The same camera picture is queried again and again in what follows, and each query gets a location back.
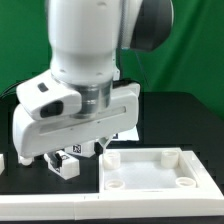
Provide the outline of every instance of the sticker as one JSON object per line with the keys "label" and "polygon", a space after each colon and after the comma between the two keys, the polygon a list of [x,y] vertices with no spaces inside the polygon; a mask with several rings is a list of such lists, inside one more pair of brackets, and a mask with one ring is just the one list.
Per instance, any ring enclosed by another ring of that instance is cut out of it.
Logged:
{"label": "sticker", "polygon": [[74,145],[73,152],[77,154],[82,154],[82,146],[81,145]]}

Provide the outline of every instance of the white plastic tray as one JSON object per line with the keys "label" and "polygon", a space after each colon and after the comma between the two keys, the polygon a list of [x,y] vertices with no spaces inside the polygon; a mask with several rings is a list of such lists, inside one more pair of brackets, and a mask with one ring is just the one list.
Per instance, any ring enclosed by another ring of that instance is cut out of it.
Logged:
{"label": "white plastic tray", "polygon": [[[167,149],[122,149],[120,168],[106,170],[99,161],[100,192],[70,195],[0,196],[0,220],[115,219],[137,217],[224,215],[219,188],[192,151],[178,151],[175,168],[161,165]],[[184,177],[195,181],[176,179]],[[121,180],[123,187],[106,188]]]}

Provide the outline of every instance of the green wall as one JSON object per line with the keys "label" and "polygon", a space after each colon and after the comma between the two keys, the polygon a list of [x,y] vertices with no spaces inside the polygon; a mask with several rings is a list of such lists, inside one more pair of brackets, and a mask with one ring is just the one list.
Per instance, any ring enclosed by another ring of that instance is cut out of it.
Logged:
{"label": "green wall", "polygon": [[[224,119],[224,1],[173,0],[174,27],[152,53],[122,52],[144,91],[182,91]],[[0,91],[49,67],[43,0],[0,0]]]}

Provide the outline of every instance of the white block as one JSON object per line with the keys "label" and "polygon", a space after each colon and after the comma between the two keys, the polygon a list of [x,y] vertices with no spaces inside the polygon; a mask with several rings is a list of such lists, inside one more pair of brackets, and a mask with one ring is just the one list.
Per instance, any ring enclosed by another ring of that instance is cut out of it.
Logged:
{"label": "white block", "polygon": [[89,141],[83,144],[66,147],[65,152],[72,155],[90,158],[91,156],[95,154],[94,146],[95,146],[95,141]]}
{"label": "white block", "polygon": [[62,167],[55,169],[51,165],[51,160],[48,159],[48,169],[59,175],[60,177],[68,180],[70,178],[80,175],[79,160],[70,156],[63,151],[57,151],[62,157]]}
{"label": "white block", "polygon": [[4,164],[4,156],[3,154],[0,154],[0,175],[5,169],[5,164]]}

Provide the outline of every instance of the small white cube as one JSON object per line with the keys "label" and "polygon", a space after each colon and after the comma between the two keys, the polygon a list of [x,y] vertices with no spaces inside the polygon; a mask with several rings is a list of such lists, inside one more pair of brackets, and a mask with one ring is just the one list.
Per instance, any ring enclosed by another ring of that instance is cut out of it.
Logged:
{"label": "small white cube", "polygon": [[4,164],[4,156],[3,154],[0,154],[0,175],[5,169],[5,164]]}
{"label": "small white cube", "polygon": [[51,165],[51,160],[48,159],[48,169],[61,176],[65,180],[80,175],[79,160],[65,153],[64,151],[57,151],[62,158],[62,166],[54,168]]}

